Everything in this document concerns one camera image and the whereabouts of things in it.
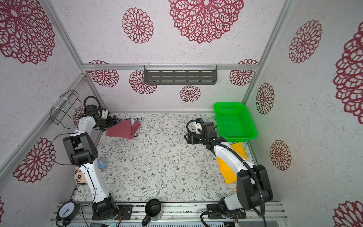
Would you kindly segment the maroon tank top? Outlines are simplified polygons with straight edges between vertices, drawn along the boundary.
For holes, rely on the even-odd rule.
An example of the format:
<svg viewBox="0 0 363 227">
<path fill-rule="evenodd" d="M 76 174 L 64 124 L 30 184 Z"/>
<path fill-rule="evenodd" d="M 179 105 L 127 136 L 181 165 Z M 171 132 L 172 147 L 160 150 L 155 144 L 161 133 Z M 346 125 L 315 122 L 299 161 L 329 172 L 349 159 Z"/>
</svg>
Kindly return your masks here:
<svg viewBox="0 0 363 227">
<path fill-rule="evenodd" d="M 135 138 L 131 133 L 130 121 L 120 121 L 115 126 L 108 128 L 106 136 L 126 139 Z"/>
</svg>

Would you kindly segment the blue white striped tank top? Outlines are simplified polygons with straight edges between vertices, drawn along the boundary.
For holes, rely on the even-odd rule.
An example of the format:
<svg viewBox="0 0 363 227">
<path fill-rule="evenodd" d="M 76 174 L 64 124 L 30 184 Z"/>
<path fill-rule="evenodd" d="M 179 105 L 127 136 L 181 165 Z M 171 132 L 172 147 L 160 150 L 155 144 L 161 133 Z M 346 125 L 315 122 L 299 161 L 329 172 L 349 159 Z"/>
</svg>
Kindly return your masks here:
<svg viewBox="0 0 363 227">
<path fill-rule="evenodd" d="M 132 135 L 134 135 L 134 137 L 139 136 L 142 118 L 122 118 L 121 121 L 130 121 Z"/>
</svg>

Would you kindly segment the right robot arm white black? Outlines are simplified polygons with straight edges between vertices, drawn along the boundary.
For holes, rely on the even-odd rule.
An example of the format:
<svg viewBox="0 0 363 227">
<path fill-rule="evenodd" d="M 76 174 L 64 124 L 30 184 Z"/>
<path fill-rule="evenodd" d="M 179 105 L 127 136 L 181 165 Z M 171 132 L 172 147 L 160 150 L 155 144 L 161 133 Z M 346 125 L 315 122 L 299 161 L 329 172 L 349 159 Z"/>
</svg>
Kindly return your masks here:
<svg viewBox="0 0 363 227">
<path fill-rule="evenodd" d="M 265 204 L 273 199 L 266 168 L 239 155 L 225 138 L 218 136 L 212 122 L 197 118 L 187 122 L 186 130 L 184 138 L 188 144 L 203 144 L 224 161 L 236 176 L 236 192 L 220 200 L 220 209 L 225 212 L 254 210 L 260 217 L 264 216 Z"/>
</svg>

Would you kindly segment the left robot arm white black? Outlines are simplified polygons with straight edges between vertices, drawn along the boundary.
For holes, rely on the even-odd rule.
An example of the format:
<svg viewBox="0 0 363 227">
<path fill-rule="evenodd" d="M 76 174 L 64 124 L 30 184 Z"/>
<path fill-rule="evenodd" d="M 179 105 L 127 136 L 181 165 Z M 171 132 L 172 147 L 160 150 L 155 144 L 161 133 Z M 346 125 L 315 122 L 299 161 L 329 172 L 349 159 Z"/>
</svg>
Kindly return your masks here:
<svg viewBox="0 0 363 227">
<path fill-rule="evenodd" d="M 95 128 L 105 131 L 115 125 L 116 119 L 106 109 L 96 105 L 83 106 L 83 110 L 76 130 L 63 139 L 63 145 L 71 164 L 77 166 L 86 178 L 93 197 L 94 215 L 97 218 L 114 219 L 119 208 L 102 180 L 98 168 L 98 150 L 89 134 Z"/>
</svg>

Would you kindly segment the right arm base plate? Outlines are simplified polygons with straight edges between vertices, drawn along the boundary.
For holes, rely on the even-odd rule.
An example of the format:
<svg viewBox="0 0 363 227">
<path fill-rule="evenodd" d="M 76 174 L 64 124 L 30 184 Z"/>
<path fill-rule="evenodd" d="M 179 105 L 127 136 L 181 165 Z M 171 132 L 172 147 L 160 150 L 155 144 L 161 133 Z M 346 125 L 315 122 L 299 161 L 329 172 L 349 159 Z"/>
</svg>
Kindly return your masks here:
<svg viewBox="0 0 363 227">
<path fill-rule="evenodd" d="M 234 213 L 229 213 L 228 210 L 223 210 L 219 204 L 207 204 L 208 218 L 209 219 L 246 219 L 247 215 L 245 210 L 239 209 Z"/>
</svg>

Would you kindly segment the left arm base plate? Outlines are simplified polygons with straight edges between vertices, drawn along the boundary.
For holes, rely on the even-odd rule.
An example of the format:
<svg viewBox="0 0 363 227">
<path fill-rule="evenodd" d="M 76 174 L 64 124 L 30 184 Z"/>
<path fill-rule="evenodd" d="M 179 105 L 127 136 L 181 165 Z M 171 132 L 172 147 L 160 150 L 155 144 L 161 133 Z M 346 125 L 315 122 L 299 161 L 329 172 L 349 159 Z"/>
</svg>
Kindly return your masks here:
<svg viewBox="0 0 363 227">
<path fill-rule="evenodd" d="M 96 214 L 93 214 L 92 216 L 92 220 L 94 221 L 99 221 L 99 220 L 119 220 L 120 219 L 120 215 L 121 213 L 122 218 L 121 220 L 130 220 L 131 219 L 131 215 L 132 215 L 132 210 L 133 210 L 133 205 L 131 204 L 119 204 L 118 205 L 119 210 L 114 214 L 114 215 L 106 215 L 105 217 L 99 217 Z"/>
</svg>

